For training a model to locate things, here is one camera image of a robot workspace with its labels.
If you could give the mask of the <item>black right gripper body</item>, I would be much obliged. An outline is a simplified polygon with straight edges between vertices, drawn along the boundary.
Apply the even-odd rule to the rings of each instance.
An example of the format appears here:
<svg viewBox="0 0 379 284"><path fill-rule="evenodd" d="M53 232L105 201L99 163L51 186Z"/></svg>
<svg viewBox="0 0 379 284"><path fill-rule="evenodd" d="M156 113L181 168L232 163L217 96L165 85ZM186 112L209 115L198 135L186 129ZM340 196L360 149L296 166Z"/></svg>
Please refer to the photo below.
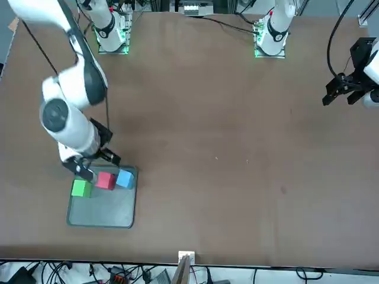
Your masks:
<svg viewBox="0 0 379 284"><path fill-rule="evenodd" d="M89 154L88 152L82 153L82 160L85 166L89 166L93 161L99 158L100 150L97 150L93 154Z"/></svg>

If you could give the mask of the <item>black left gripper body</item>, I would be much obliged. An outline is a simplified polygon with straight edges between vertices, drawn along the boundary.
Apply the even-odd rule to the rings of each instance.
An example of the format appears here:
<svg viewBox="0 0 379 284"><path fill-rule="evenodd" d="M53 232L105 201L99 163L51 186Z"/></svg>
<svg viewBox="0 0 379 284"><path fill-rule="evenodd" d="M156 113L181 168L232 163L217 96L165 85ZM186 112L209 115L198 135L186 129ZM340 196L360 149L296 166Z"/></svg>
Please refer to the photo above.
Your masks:
<svg viewBox="0 0 379 284"><path fill-rule="evenodd" d="M369 91L370 90L370 78L360 71L354 71L351 74L345 74L340 72L338 74L340 81L339 91Z"/></svg>

